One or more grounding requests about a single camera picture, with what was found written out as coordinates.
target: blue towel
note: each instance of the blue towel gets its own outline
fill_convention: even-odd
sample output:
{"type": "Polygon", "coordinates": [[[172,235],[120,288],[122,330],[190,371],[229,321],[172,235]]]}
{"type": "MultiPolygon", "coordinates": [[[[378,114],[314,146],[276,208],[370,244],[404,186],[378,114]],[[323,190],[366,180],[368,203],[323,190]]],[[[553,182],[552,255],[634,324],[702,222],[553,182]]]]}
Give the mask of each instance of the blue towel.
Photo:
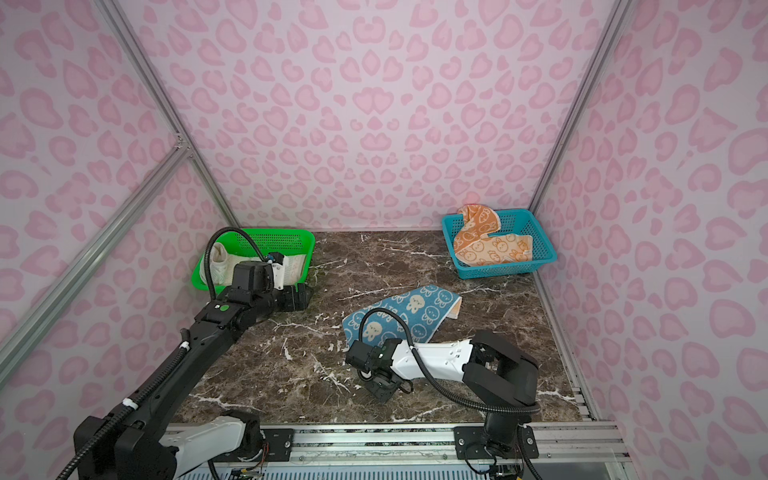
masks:
{"type": "MultiPolygon", "coordinates": [[[[408,293],[391,296],[347,316],[342,321],[347,345],[357,340],[358,328],[362,317],[376,307],[386,308],[400,315],[411,328],[415,343],[425,343],[432,338],[442,321],[452,312],[461,297],[438,286],[427,285],[408,293]]],[[[400,338],[406,335],[402,327],[391,316],[382,312],[371,315],[366,321],[362,338],[369,345],[383,345],[384,340],[400,338]]]]}

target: metal mounting plate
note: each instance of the metal mounting plate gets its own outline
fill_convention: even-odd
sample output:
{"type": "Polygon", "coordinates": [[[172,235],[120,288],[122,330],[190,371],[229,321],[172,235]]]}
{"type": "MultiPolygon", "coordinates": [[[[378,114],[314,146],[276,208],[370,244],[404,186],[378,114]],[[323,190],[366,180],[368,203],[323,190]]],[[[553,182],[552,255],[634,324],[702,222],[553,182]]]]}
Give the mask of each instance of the metal mounting plate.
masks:
{"type": "Polygon", "coordinates": [[[288,462],[293,449],[293,429],[262,429],[264,439],[270,444],[268,462],[288,462]]]}
{"type": "MultiPolygon", "coordinates": [[[[468,460],[491,458],[483,448],[482,432],[483,427],[481,426],[453,428],[456,457],[459,460],[464,460],[465,458],[468,460]]],[[[523,448],[529,458],[538,458],[538,447],[536,446],[536,438],[533,436],[533,429],[523,429],[523,448]]]]}

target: robotic arm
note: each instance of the robotic arm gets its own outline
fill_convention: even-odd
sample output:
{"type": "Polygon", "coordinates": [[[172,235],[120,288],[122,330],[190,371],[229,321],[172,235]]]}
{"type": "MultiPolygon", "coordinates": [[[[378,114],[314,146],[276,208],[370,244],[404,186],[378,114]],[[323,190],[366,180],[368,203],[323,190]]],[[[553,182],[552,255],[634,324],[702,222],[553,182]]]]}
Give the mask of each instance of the robotic arm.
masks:
{"type": "Polygon", "coordinates": [[[433,380],[463,382],[485,403],[485,409],[478,408],[487,412],[482,436],[485,451],[499,458],[514,455],[518,426],[529,423],[531,414],[538,411],[538,364],[533,357],[488,330],[460,342],[409,344],[387,339],[379,347],[356,340],[346,363],[358,370],[366,389],[381,403],[398,390],[412,392],[411,381],[426,377],[448,399],[477,408],[433,380]],[[496,370],[489,369],[495,362],[496,370]]]}
{"type": "Polygon", "coordinates": [[[255,457],[262,446],[256,415],[229,411],[183,435],[165,430],[198,380],[248,328],[275,311],[304,310],[311,295],[302,283],[276,290],[269,263],[237,264],[232,286],[195,316],[179,350],[103,419],[91,416],[77,427],[78,453],[59,478],[77,468],[81,480],[168,480],[221,453],[255,457]],[[134,401],[147,391],[145,401],[134,401]]]}
{"type": "MultiPolygon", "coordinates": [[[[227,227],[214,234],[207,255],[225,230],[236,229],[227,227]]],[[[256,247],[254,250],[265,258],[256,247]]],[[[210,271],[206,273],[211,285],[210,271]]],[[[193,325],[182,329],[178,350],[104,418],[90,416],[77,427],[77,453],[57,480],[65,480],[75,469],[80,480],[169,480],[220,454],[242,462],[254,460],[260,452],[265,455],[257,415],[223,412],[212,422],[179,435],[166,435],[166,428],[203,374],[248,328],[272,312],[304,310],[312,292],[304,284],[278,290],[270,263],[247,261],[235,266],[231,286],[218,296],[211,287],[210,294],[212,300],[195,316],[193,325]]],[[[425,377],[453,402],[486,412],[482,445],[493,458],[514,454],[515,445],[523,443],[520,425],[530,422],[538,411],[538,364],[489,331],[460,342],[415,344],[407,324],[396,313],[373,309],[363,317],[359,339],[350,346],[346,362],[358,370],[365,387],[382,403],[397,390],[410,393],[412,380],[425,377]],[[387,339],[381,347],[362,341],[365,321],[379,312],[403,326],[406,340],[387,339]],[[496,362],[495,371],[489,369],[496,362]],[[482,402],[463,399],[436,379],[464,382],[482,402]]],[[[525,450],[519,450],[533,470],[525,450]]]]}

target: orange towel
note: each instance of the orange towel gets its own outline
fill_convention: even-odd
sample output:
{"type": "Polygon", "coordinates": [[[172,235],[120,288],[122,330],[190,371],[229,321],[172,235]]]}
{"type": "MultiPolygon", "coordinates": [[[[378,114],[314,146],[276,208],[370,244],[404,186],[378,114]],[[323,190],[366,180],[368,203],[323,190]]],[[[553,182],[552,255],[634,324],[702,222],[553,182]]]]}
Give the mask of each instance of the orange towel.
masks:
{"type": "Polygon", "coordinates": [[[464,217],[464,227],[453,240],[453,250],[462,262],[469,266],[483,266],[533,260],[531,235],[509,233],[488,236],[502,228],[502,222],[493,209],[471,204],[458,211],[464,217]]]}

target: green plastic basket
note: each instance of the green plastic basket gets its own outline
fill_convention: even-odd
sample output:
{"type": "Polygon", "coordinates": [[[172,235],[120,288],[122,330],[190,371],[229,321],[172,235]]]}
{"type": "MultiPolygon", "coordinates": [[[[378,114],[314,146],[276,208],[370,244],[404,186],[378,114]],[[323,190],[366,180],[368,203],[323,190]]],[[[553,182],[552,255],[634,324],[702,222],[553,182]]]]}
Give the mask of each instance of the green plastic basket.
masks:
{"type": "MultiPolygon", "coordinates": [[[[312,232],[306,230],[292,230],[286,228],[243,228],[249,237],[253,238],[261,253],[267,255],[269,252],[280,252],[283,255],[306,255],[304,262],[304,271],[301,273],[299,283],[306,280],[306,275],[310,271],[310,261],[312,252],[315,250],[315,236],[312,232]]],[[[242,257],[255,257],[256,252],[248,244],[248,240],[242,238],[238,233],[227,232],[219,239],[228,253],[240,255],[242,257]]],[[[197,266],[192,272],[192,286],[198,290],[208,290],[208,287],[200,279],[200,264],[203,262],[205,253],[200,256],[197,266]]],[[[221,293],[224,286],[216,286],[216,293],[221,293]]]]}

